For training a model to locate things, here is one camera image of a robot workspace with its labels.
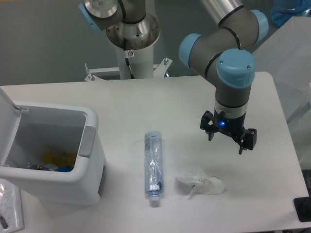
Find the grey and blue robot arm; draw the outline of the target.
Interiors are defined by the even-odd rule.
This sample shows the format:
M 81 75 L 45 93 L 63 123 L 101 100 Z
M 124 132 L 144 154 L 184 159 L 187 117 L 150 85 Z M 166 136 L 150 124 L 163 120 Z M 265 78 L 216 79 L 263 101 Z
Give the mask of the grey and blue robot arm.
M 240 151 L 252 150 L 257 131 L 246 129 L 244 120 L 255 59 L 247 48 L 268 32 L 268 20 L 258 10 L 247 10 L 239 0 L 202 2 L 218 26 L 209 36 L 187 35 L 178 56 L 191 70 L 212 84 L 214 112 L 206 111 L 200 123 L 209 139 L 219 132 L 231 137 Z M 79 11 L 94 33 L 106 32 L 115 47 L 122 79 L 144 79 L 154 75 L 154 44 L 160 35 L 157 19 L 147 13 L 143 0 L 84 0 Z

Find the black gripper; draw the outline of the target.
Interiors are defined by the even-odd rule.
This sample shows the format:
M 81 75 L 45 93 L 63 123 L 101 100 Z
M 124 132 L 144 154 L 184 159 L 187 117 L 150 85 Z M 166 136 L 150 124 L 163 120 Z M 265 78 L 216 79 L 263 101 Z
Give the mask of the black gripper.
M 254 149 L 257 142 L 257 130 L 244 128 L 246 113 L 238 118 L 226 118 L 223 113 L 214 113 L 206 110 L 200 123 L 200 129 L 206 132 L 209 141 L 213 139 L 215 133 L 220 132 L 238 142 L 239 155 L 244 150 Z

